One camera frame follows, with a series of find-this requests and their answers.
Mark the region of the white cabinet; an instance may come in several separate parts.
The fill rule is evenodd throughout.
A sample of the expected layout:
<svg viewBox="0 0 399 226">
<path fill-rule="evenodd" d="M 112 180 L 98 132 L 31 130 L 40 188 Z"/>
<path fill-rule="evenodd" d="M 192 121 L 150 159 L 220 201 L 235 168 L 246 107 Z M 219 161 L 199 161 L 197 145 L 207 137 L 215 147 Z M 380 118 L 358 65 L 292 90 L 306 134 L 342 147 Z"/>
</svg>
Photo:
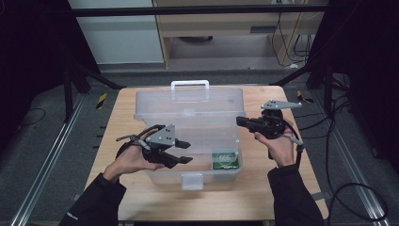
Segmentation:
<svg viewBox="0 0 399 226">
<path fill-rule="evenodd" d="M 72 9 L 151 8 L 152 0 L 68 0 Z M 153 16 L 78 17 L 88 46 L 100 65 L 163 63 Z"/>
</svg>

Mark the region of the clear plastic storage box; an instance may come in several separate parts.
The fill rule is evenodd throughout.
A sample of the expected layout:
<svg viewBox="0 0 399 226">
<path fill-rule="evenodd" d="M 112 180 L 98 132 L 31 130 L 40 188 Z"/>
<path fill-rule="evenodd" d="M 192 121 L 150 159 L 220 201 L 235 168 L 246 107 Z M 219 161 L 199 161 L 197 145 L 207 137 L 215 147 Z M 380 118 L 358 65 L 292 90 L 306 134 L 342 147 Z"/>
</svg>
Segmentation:
<svg viewBox="0 0 399 226">
<path fill-rule="evenodd" d="M 240 139 L 235 119 L 245 114 L 241 89 L 211 88 L 209 82 L 174 81 L 169 90 L 144 90 L 136 94 L 135 119 L 150 127 L 175 127 L 175 139 L 189 142 L 188 149 L 175 146 L 167 153 L 193 160 L 151 172 L 152 182 L 177 184 L 183 190 L 199 190 L 210 183 L 234 181 L 242 166 Z M 213 170 L 213 153 L 237 153 L 240 167 Z"/>
</svg>

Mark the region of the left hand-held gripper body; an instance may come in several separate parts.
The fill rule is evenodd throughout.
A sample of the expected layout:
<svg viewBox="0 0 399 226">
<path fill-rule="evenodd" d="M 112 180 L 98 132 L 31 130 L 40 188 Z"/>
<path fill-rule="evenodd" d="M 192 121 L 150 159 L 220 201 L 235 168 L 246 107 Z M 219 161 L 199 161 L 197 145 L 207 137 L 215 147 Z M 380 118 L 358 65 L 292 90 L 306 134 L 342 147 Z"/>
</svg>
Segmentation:
<svg viewBox="0 0 399 226">
<path fill-rule="evenodd" d="M 163 164 L 163 154 L 167 149 L 174 146 L 175 127 L 173 124 L 168 126 L 156 125 L 156 132 L 149 134 L 143 142 L 143 156 L 151 163 Z"/>
</svg>

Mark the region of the person's left hand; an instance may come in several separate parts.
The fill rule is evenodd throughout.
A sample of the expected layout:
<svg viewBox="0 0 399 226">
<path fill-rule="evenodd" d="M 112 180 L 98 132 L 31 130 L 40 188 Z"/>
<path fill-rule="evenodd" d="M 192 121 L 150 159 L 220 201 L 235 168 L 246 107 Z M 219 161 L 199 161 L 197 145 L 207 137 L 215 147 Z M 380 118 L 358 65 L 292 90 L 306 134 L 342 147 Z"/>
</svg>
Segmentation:
<svg viewBox="0 0 399 226">
<path fill-rule="evenodd" d="M 140 146 L 127 145 L 121 151 L 118 151 L 116 159 L 105 168 L 103 177 L 115 184 L 123 174 L 135 173 L 141 170 L 158 170 L 163 167 L 163 164 L 151 163 L 145 160 Z"/>
</svg>

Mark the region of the person's right hand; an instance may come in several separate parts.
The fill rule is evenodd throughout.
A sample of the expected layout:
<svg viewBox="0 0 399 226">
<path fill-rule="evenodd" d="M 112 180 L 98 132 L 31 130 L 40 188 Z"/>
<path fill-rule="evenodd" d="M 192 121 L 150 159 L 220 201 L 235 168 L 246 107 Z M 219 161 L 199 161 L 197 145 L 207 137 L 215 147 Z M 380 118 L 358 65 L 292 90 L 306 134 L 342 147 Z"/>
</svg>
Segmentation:
<svg viewBox="0 0 399 226">
<path fill-rule="evenodd" d="M 291 141 L 292 132 L 286 131 L 281 137 L 275 139 L 268 139 L 259 132 L 255 132 L 254 137 L 267 147 L 279 168 L 291 166 L 295 163 L 294 143 Z"/>
</svg>

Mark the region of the black curtain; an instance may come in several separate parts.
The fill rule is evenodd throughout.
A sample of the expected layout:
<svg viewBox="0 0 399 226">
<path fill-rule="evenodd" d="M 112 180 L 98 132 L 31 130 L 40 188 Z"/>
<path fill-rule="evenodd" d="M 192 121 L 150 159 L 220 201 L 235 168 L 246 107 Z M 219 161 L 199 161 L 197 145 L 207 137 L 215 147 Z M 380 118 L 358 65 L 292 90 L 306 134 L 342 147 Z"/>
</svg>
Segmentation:
<svg viewBox="0 0 399 226">
<path fill-rule="evenodd" d="M 0 153 L 32 100 L 62 84 L 40 11 L 70 7 L 69 0 L 0 0 Z"/>
<path fill-rule="evenodd" d="M 399 174 L 399 0 L 328 0 L 311 58 L 349 76 L 376 147 Z"/>
</svg>

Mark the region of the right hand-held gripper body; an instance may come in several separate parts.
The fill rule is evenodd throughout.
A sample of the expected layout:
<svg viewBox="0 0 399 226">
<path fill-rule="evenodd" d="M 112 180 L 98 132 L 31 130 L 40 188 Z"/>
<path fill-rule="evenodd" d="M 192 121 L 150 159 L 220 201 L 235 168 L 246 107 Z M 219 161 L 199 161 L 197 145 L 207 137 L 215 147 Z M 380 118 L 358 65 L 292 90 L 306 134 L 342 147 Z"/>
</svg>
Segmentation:
<svg viewBox="0 0 399 226">
<path fill-rule="evenodd" d="M 282 115 L 282 109 L 299 108 L 301 103 L 283 102 L 278 100 L 269 100 L 261 106 L 262 119 L 264 120 L 265 128 L 262 134 L 268 139 L 280 137 L 286 127 L 287 122 Z"/>
</svg>

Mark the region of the light wooden desk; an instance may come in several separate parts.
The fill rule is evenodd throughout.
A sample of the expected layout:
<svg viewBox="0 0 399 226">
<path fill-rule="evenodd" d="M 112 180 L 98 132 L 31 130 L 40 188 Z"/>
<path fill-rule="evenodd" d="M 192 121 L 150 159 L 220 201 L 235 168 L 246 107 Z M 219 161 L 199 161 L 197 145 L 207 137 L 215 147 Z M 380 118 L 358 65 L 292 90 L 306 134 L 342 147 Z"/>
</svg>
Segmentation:
<svg viewBox="0 0 399 226">
<path fill-rule="evenodd" d="M 156 7 L 316 5 L 328 0 L 152 0 Z M 158 15 L 164 58 L 170 56 L 169 43 L 177 37 L 206 37 L 266 34 L 281 64 L 294 59 L 295 41 L 317 33 L 323 12 L 232 13 Z"/>
</svg>

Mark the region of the metal floor rail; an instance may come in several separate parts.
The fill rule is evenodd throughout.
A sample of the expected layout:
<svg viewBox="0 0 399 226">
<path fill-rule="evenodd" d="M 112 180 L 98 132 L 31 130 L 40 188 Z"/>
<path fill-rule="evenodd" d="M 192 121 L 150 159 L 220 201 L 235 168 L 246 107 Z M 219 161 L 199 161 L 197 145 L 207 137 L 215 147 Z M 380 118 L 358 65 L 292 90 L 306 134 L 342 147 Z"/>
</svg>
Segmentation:
<svg viewBox="0 0 399 226">
<path fill-rule="evenodd" d="M 312 92 L 315 104 L 319 107 L 322 115 L 325 117 L 324 122 L 327 125 L 326 135 L 326 155 L 325 155 L 325 170 L 327 184 L 332 195 L 329 203 L 329 215 L 327 217 L 327 223 L 330 223 L 333 205 L 339 203 L 349 213 L 353 214 L 362 220 L 372 223 L 374 226 L 391 226 L 388 220 L 389 208 L 387 203 L 381 198 L 380 194 L 370 187 L 364 174 L 360 170 L 358 164 L 354 160 L 352 154 L 349 152 L 348 147 L 343 141 L 342 134 L 335 127 L 335 111 L 332 111 L 331 115 L 328 115 L 322 105 L 322 97 L 317 92 Z M 329 148 L 330 142 L 334 143 L 335 151 L 340 156 L 346 171 L 351 178 L 351 182 L 343 184 L 341 186 L 334 187 L 330 180 L 330 164 L 329 164 Z M 357 194 L 367 212 L 366 216 L 363 216 L 360 212 L 354 210 L 349 206 L 348 203 L 343 201 L 339 195 L 346 189 L 355 189 Z"/>
<path fill-rule="evenodd" d="M 9 226 L 25 226 L 34 210 L 39 197 L 53 171 L 56 161 L 61 154 L 68 137 L 75 125 L 75 122 L 81 112 L 83 102 L 86 100 L 86 94 L 78 94 L 76 101 L 72 106 L 72 114 L 65 121 L 54 141 L 49 153 L 47 154 L 40 171 L 38 172 L 32 186 L 26 194 L 24 201 L 15 213 Z"/>
</svg>

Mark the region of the black horizontal bar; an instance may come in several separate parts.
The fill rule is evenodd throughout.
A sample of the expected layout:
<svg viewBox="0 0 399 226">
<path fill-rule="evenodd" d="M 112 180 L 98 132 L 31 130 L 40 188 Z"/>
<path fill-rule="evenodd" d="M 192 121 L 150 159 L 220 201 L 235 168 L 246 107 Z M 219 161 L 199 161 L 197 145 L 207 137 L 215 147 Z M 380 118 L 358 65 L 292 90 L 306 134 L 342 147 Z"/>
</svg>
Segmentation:
<svg viewBox="0 0 399 226">
<path fill-rule="evenodd" d="M 280 12 L 322 12 L 329 4 L 318 5 L 242 5 L 242 6 L 190 6 L 158 8 L 79 8 L 68 14 L 75 17 L 101 16 L 147 16 L 147 15 L 190 15 L 190 14 L 231 14 L 231 13 L 280 13 Z"/>
</svg>

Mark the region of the green box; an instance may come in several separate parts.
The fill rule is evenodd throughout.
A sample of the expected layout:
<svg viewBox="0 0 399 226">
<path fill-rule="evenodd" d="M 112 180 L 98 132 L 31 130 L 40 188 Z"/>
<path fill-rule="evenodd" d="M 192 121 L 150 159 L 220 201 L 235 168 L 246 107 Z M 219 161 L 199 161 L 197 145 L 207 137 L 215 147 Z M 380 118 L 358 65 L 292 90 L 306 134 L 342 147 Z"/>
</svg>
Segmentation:
<svg viewBox="0 0 399 226">
<path fill-rule="evenodd" d="M 237 153 L 213 153 L 213 170 L 236 170 L 240 167 Z"/>
</svg>

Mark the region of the black metal stand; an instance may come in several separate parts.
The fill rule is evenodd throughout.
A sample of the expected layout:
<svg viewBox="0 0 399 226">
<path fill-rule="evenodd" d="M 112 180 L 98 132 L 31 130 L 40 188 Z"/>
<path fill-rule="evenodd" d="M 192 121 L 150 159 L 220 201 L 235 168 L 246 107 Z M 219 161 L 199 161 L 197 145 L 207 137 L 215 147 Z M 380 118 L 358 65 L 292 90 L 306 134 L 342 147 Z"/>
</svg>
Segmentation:
<svg viewBox="0 0 399 226">
<path fill-rule="evenodd" d="M 305 66 L 280 79 L 279 81 L 271 83 L 271 86 L 285 86 L 304 73 L 311 74 L 306 82 L 308 89 L 316 89 L 321 84 L 324 84 L 324 109 L 328 115 L 331 115 L 333 71 L 332 65 L 328 60 L 309 60 Z"/>
<path fill-rule="evenodd" d="M 70 55 L 63 55 L 61 59 L 64 67 L 62 75 L 65 98 L 64 122 L 67 122 L 72 117 L 73 113 L 72 86 L 75 86 L 79 93 L 88 93 L 90 91 L 90 85 L 86 79 L 87 76 L 97 80 L 111 89 L 123 89 L 122 85 L 118 85 L 106 79 L 100 73 L 96 73 L 93 70 L 83 66 Z"/>
</svg>

